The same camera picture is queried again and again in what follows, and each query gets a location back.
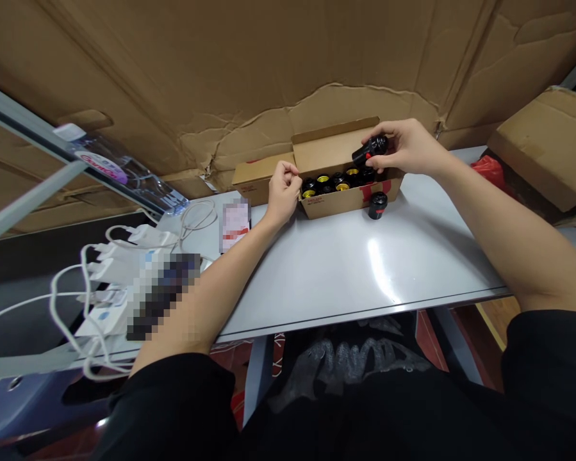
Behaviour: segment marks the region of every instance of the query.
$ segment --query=metal rack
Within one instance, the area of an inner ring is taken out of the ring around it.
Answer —
[[[0,211],[0,236],[81,173],[87,174],[150,212],[158,216],[163,214],[163,211],[154,204],[93,168],[88,168],[85,162],[69,154],[67,143],[53,134],[52,125],[2,92],[0,92],[0,126],[66,164],[61,170]]]

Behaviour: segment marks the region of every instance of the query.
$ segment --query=water bottle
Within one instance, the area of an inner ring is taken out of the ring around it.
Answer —
[[[189,200],[163,182],[118,143],[97,133],[86,133],[78,125],[65,124],[53,133],[70,143],[68,151],[104,175],[120,182],[139,197],[167,214],[181,214]]]

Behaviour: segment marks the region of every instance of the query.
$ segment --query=phone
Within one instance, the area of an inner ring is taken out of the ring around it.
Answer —
[[[249,202],[244,198],[239,198],[234,203],[224,204],[222,217],[219,252],[224,254],[251,229],[251,207]]]

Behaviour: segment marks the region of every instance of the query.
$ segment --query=small cardboard box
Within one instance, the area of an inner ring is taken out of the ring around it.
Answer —
[[[268,182],[275,172],[277,162],[284,160],[294,165],[294,154],[280,154],[262,160],[239,163],[235,169],[232,185],[249,200],[251,206],[268,203]]]
[[[364,118],[292,136],[294,160],[300,177],[304,181],[320,174],[332,176],[353,167],[352,153],[362,146],[363,137],[378,123],[378,117]],[[375,192],[384,192],[388,202],[392,202],[399,194],[404,174],[396,168],[387,168],[381,175],[377,175],[377,182],[369,186],[309,198],[301,197],[300,202],[309,219],[367,207],[371,194]]]
[[[565,224],[576,214],[575,92],[549,88],[506,120],[488,147],[563,212]]]

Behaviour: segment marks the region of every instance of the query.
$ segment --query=wooden floor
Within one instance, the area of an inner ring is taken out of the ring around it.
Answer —
[[[476,306],[497,344],[499,344],[502,351],[505,350],[507,346],[507,326],[520,313],[516,298],[510,296],[509,298],[478,303]]]

